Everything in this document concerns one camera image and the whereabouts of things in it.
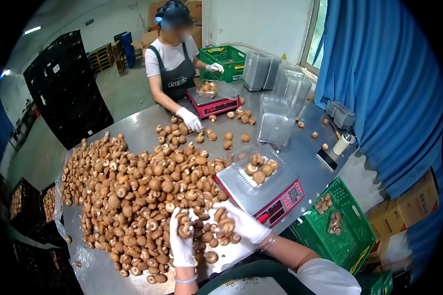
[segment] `digital scale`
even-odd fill
[[[245,165],[254,153],[260,153],[265,161],[273,159],[279,164],[279,167],[260,185],[245,172]],[[263,145],[247,154],[218,172],[213,179],[235,204],[270,228],[275,227],[293,209],[303,209],[296,210],[295,215],[285,220],[288,223],[284,226],[286,228],[310,206],[298,176],[271,145]]]
[[[219,81],[217,84],[218,93],[213,98],[200,97],[197,93],[200,86],[189,88],[186,92],[186,96],[192,102],[201,119],[207,118],[209,115],[237,109],[237,107],[241,106],[239,94],[233,86],[228,85],[225,81]],[[233,91],[236,95],[223,95],[224,89]]]

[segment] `stainless steel table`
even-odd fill
[[[260,95],[263,92],[249,92],[242,83],[234,82],[240,89],[241,96],[245,98],[243,110],[251,110],[253,118],[257,119],[259,113]],[[324,125],[323,119],[328,116],[313,104],[312,100],[307,101],[299,115],[303,120],[305,127],[293,127],[289,143],[279,153],[287,163],[299,175],[299,180],[304,189],[306,198],[316,198],[316,193],[321,193],[325,187],[336,177],[337,173],[343,167],[348,157],[353,153],[355,148],[348,147],[343,156],[337,156],[333,153],[332,148],[337,141],[336,135],[329,124]],[[171,115],[159,105],[152,106],[142,110],[139,113],[131,115],[112,126],[95,133],[88,138],[91,143],[96,139],[104,136],[105,131],[109,131],[111,136],[123,133],[128,144],[128,149],[134,153],[141,150],[152,150],[157,142],[157,133],[154,128],[161,124],[163,127],[170,125]],[[233,150],[237,150],[245,143],[240,139],[241,134],[247,133],[251,136],[249,144],[255,143],[255,127],[249,124],[243,124],[240,120],[234,118],[229,119],[225,114],[219,115],[216,122],[208,120],[202,121],[207,129],[212,129],[218,135],[218,140],[209,141],[205,138],[202,144],[195,143],[196,133],[188,135],[188,142],[193,141],[198,148],[206,149],[209,152],[209,158],[226,157],[227,151],[223,149],[223,136],[226,132],[233,132]],[[313,139],[312,133],[316,131],[318,138]],[[316,158],[316,153],[322,144],[328,144],[328,155],[332,157],[338,167],[335,172],[331,172],[322,162]],[[80,230],[81,221],[79,215],[82,209],[75,205],[68,207],[64,205],[63,209],[65,232],[72,237],[72,243],[68,244],[71,257],[74,257],[77,246],[86,248],[82,242],[82,231]],[[292,221],[302,214],[300,208],[293,209],[285,218],[284,222],[280,222],[276,227],[276,232],[282,232]],[[86,294],[168,294],[174,291],[174,271],[171,269],[168,275],[168,281],[165,284],[150,285],[147,280],[147,271],[143,275],[135,277],[129,276],[123,278],[113,268],[113,263],[109,258],[109,254],[105,251],[88,249],[93,256],[93,262],[89,266],[84,279],[79,278],[80,285]]]

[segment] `white t-shirt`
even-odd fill
[[[176,47],[172,47],[171,45],[162,44],[158,38],[151,43],[151,45],[158,50],[159,55],[161,56],[162,64],[164,64],[166,71],[172,71],[186,59],[184,56],[184,48],[182,43]],[[190,61],[193,61],[194,57],[198,55],[198,48],[192,36],[186,40],[186,49]],[[146,65],[146,74],[148,77],[160,74],[159,61],[153,50],[146,50],[144,55],[144,63]]]
[[[297,273],[289,270],[307,288],[316,295],[360,295],[361,287],[358,281],[344,268],[333,262],[315,258],[302,265]],[[221,285],[211,295],[263,295],[276,294],[286,295],[285,291],[272,277],[250,277],[236,281],[230,281]]]

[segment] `yellow label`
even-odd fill
[[[224,47],[218,47],[218,48],[207,49],[207,52],[214,53],[214,52],[222,52],[223,50],[225,50]]]
[[[367,251],[369,250],[370,246],[367,246],[367,248],[361,253],[360,258],[358,259],[358,262],[356,262],[356,264],[349,269],[349,273],[353,274],[354,271],[356,270],[356,267],[358,266],[358,263],[361,261],[361,259],[363,259],[364,255],[366,255]]]

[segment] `white latex glove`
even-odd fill
[[[177,207],[172,212],[171,221],[169,222],[169,243],[171,244],[172,255],[174,255],[174,266],[190,267],[195,266],[194,261],[194,239],[192,237],[183,239],[179,237],[177,229],[179,228],[179,220],[176,219],[180,208]],[[189,227],[192,236],[194,234],[194,227]]]
[[[202,123],[200,122],[200,119],[188,109],[180,108],[177,111],[176,116],[181,117],[182,120],[184,120],[184,123],[187,125],[187,128],[190,130],[194,130],[199,133],[202,131]]]
[[[224,207],[228,210],[227,217],[235,220],[235,233],[247,238],[253,244],[259,244],[271,233],[271,229],[261,224],[256,218],[249,216],[230,201],[213,204],[214,209]]]
[[[223,66],[217,62],[212,63],[211,65],[207,65],[205,67],[205,69],[209,72],[216,72],[219,71],[221,74],[223,74],[223,72],[225,71],[225,69],[223,68]]]

